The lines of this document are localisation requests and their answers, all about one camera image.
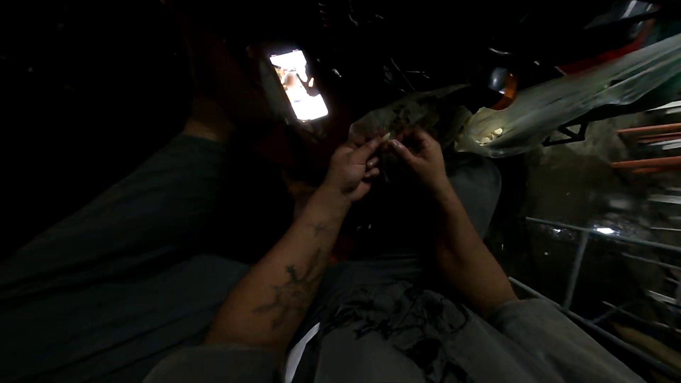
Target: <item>metal railing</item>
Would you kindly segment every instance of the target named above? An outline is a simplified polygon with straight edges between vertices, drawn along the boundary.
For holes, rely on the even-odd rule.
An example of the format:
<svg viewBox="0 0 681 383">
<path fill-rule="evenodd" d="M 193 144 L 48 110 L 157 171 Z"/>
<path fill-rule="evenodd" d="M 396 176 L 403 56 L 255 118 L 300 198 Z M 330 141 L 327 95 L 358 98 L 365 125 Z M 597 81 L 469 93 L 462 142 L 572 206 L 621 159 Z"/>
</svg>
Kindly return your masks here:
<svg viewBox="0 0 681 383">
<path fill-rule="evenodd" d="M 572 269 L 570 270 L 568 285 L 567 285 L 567 289 L 566 289 L 566 292 L 565 292 L 565 299 L 564 299 L 562 304 L 559 304 L 559 303 L 547 298 L 546 296 L 542 295 L 541 293 L 532 289 L 531 287 L 525 285 L 524 283 L 518 281 L 517 279 L 509 277 L 509 280 L 511 281 L 511 283 L 522 288 L 523 290 L 526 290 L 527 292 L 531 293 L 532 295 L 534 295 L 538 298 L 543 298 L 543 299 L 546 299 L 547 301 L 553 303 L 559 310 L 561 310 L 563 313 L 565 313 L 565 315 L 567 315 L 568 317 L 570 317 L 570 318 L 574 319 L 575 321 L 581 323 L 585 327 L 592 329 L 593 331 L 602 335 L 604 338 L 610 340 L 611 342 L 620 346 L 621 348 L 623 348 L 623 349 L 631 352 L 632 354 L 640 357 L 643 361 L 647 362 L 651 367 L 654 367 L 656 370 L 660 371 L 661 373 L 664 373 L 665 375 L 669 376 L 670 378 L 674 378 L 676 380 L 681 380 L 681 373 L 679 373 L 675 369 L 672 369 L 671 367 L 669 367 L 665 363 L 661 362 L 660 360 L 658 360 L 654 356 L 650 355 L 649 353 L 644 352 L 643 350 L 640 350 L 639 348 L 637 348 L 637 347 L 621 340 L 617 336 L 607 332 L 606 330 L 604 330 L 603 328 L 598 326 L 598 323 L 603 321 L 607 317 L 611 316 L 613 313 L 623 313 L 624 315 L 626 315 L 630 318 L 634 318 L 636 320 L 651 324 L 653 326 L 666 328 L 666 329 L 669 329 L 669 330 L 672 330 L 672 331 L 675 331 L 675 332 L 679 332 L 678 329 L 676 329 L 672 326 L 669 326 L 667 324 L 660 323 L 660 322 L 651 322 L 649 320 L 643 319 L 639 316 L 636 316 L 633 313 L 626 311 L 624 309 L 624 307 L 626 307 L 629 303 L 625 303 L 625 304 L 620 305 L 620 306 L 615 306 L 613 304 L 610 304 L 610 303 L 604 301 L 603 304 L 610 307 L 610 310 L 606 311 L 603 315 L 601 315 L 598 318 L 595 318 L 593 320 L 583 318 L 583 317 L 577 315 L 576 313 L 574 313 L 570 310 L 570 306 L 572 306 L 572 298 L 575 294 L 575 287 L 577 285 L 577 279 L 580 275 L 580 267 L 582 265 L 582 261 L 584 260 L 584 252 L 586 251 L 586 245 L 588 243 L 589 238 L 592 235 L 604 237 L 604 238 L 612 240 L 612 241 L 620 241 L 620 242 L 625 242 L 625 243 L 633 243 L 633 244 L 636 244 L 636 245 L 656 247 L 656 248 L 659 248 L 659 249 L 676 251 L 676 252 L 679 252 L 679 253 L 681 253 L 681 247 L 666 245 L 664 243 L 645 241 L 645 240 L 642 240 L 642 239 L 631 238 L 631 237 L 627 237 L 627 236 L 620 236 L 620 235 L 616 235 L 616 234 L 606 234 L 606 233 L 603 233 L 603 232 L 599 232 L 595 229 L 581 228 L 579 226 L 562 224 L 560 222 L 546 221 L 544 219 L 537 219 L 537 218 L 532 218 L 532 217 L 525 217 L 525 219 L 529 222 L 534 222 L 534 223 L 544 224 L 544 225 L 549 225 L 549 226 L 556 226 L 558 228 L 565 228 L 565 229 L 578 231 L 578 232 L 580 232 L 580 243 L 579 243 L 579 246 L 577 247 L 577 252 L 575 253 L 575 260 L 573 262 Z M 622 254 L 622 255 L 624 257 L 634 259 L 634 260 L 639 260 L 641 262 L 656 264 L 658 266 L 666 267 L 666 268 L 673 269 L 673 270 L 681 270 L 681 267 L 673 265 L 673 264 L 659 262 L 659 261 L 656 261 L 656 260 L 650 260 L 650 259 L 643 258 L 643 257 L 630 256 L 628 254 Z M 672 304 L 677 305 L 677 306 L 680 305 L 680 303 L 681 303 L 680 298 L 681 297 L 679 297 L 679 296 L 677 296 L 676 298 L 671 298 L 671 299 L 674 300 L 672 302 Z"/>
</svg>

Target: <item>hand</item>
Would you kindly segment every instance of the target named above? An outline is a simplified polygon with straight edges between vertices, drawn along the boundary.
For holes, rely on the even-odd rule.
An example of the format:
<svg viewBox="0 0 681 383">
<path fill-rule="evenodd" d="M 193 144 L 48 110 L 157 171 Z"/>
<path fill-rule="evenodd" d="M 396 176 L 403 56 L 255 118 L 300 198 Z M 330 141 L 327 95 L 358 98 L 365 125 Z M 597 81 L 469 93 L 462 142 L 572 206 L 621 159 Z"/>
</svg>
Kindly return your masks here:
<svg viewBox="0 0 681 383">
<path fill-rule="evenodd" d="M 349 203 L 362 199 L 371 188 L 371 180 L 380 174 L 375 167 L 378 158 L 372 157 L 380 144 L 381 139 L 375 138 L 358 148 L 351 143 L 341 145 L 331 156 L 320 189 L 326 188 Z"/>
<path fill-rule="evenodd" d="M 403 143 L 413 144 L 410 151 Z M 399 158 L 419 177 L 421 182 L 434 194 L 439 195 L 451 189 L 445 172 L 445 160 L 442 157 L 440 144 L 423 130 L 405 132 L 397 140 L 390 140 L 390 146 Z"/>
</svg>

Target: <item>cloth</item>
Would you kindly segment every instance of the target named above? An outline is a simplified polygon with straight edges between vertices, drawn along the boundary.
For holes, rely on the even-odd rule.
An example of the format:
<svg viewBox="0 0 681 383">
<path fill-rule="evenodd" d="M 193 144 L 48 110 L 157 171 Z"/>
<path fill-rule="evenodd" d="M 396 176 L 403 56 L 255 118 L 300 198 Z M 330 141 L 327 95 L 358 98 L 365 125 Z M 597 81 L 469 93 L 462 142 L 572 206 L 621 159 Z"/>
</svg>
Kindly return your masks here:
<svg viewBox="0 0 681 383">
<path fill-rule="evenodd" d="M 643 382 L 547 301 L 507 303 L 486 322 L 405 281 L 345 295 L 323 320 L 316 365 L 299 366 L 294 382 Z M 253 353 L 189 348 L 145 382 L 280 381 L 271 354 Z"/>
<path fill-rule="evenodd" d="M 479 232 L 489 224 L 501 186 L 494 166 L 489 161 L 481 164 L 452 174 Z M 196 371 L 220 364 L 228 369 L 215 371 L 216 377 L 226 380 L 277 379 L 271 356 L 260 350 L 192 348 L 202 344 L 219 305 L 249 268 L 214 254 L 196 255 L 227 165 L 222 146 L 179 136 L 126 179 L 5 260 L 0 267 L 0 382 L 134 382 L 169 355 L 149 379 L 162 377 L 157 372 L 166 367 L 175 371 L 175 378 L 199 379 Z M 343 298 L 350 292 L 358 299 L 383 288 L 435 296 L 408 287 L 418 284 L 422 275 L 422 259 L 413 255 L 384 254 L 329 268 L 296 337 L 318 322 L 326 323 L 324 318 L 336 309 L 352 312 L 353 300 Z M 379 290 L 367 290 L 371 286 Z M 363 315 L 358 321 L 326 326 L 323 336 L 313 341 L 366 328 L 367 320 L 387 315 L 391 302 L 381 302 L 382 311 L 358 311 Z M 406 307 L 399 302 L 394 308 Z M 506 326 L 514 322 L 503 320 Z M 381 345 L 377 350 L 388 350 L 380 352 L 384 360 L 399 361 L 403 369 L 417 372 L 403 353 L 394 353 L 397 349 L 386 343 L 389 339 L 377 337 L 375 331 L 367 334 L 358 339 L 373 339 Z M 323 347 L 329 346 L 318 342 L 306 348 L 294 381 L 315 379 Z"/>
</svg>

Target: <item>orange object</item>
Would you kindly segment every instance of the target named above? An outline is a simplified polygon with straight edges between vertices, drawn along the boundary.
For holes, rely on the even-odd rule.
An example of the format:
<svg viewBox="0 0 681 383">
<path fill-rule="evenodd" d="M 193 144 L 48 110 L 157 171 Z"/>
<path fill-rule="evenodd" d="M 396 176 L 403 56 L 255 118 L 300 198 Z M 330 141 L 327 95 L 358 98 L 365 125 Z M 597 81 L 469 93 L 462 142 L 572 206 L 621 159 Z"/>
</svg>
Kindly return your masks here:
<svg viewBox="0 0 681 383">
<path fill-rule="evenodd" d="M 648 159 L 635 159 L 633 161 L 620 161 L 613 162 L 612 167 L 615 169 L 622 168 L 643 168 L 647 166 L 681 166 L 681 155 L 675 157 L 662 157 L 662 158 L 648 158 Z"/>
<path fill-rule="evenodd" d="M 660 172 L 672 172 L 681 170 L 681 166 L 666 166 L 662 168 L 638 168 L 631 172 L 634 174 L 646 174 L 646 173 L 660 173 Z"/>
<path fill-rule="evenodd" d="M 518 94 L 518 80 L 512 73 L 506 74 L 504 96 L 490 108 L 494 110 L 502 110 L 508 108 L 513 101 L 516 100 Z"/>
<path fill-rule="evenodd" d="M 633 132 L 647 132 L 650 130 L 670 130 L 670 129 L 681 129 L 681 123 L 668 123 L 666 125 L 653 125 L 653 126 L 641 126 L 641 127 L 630 127 L 629 129 L 618 130 L 621 133 L 633 133 Z"/>
<path fill-rule="evenodd" d="M 662 142 L 662 141 L 668 141 L 668 140 L 678 140 L 681 138 L 681 132 L 679 133 L 674 133 L 670 136 L 665 137 L 657 137 L 657 138 L 636 138 L 636 141 L 640 144 L 650 144 L 651 142 Z"/>
</svg>

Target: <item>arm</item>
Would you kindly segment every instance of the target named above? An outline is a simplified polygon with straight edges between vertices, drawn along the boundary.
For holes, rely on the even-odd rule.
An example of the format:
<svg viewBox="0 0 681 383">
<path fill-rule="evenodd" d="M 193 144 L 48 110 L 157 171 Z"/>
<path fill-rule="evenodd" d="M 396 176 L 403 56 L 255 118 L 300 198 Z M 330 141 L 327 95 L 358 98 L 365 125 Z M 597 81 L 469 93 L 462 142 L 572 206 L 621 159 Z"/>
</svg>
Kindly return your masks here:
<svg viewBox="0 0 681 383">
<path fill-rule="evenodd" d="M 449 183 L 438 142 L 423 131 L 407 134 L 407 139 L 416 143 L 415 154 L 399 140 L 392 140 L 391 146 L 416 172 L 441 208 L 437 235 L 439 269 L 444 280 L 486 317 L 502 303 L 518 298 Z"/>
<path fill-rule="evenodd" d="M 373 168 L 377 159 L 369 159 L 379 143 L 336 150 L 302 214 L 229 294 L 206 343 L 259 346 L 283 355 L 317 292 L 349 207 L 379 173 Z"/>
</svg>

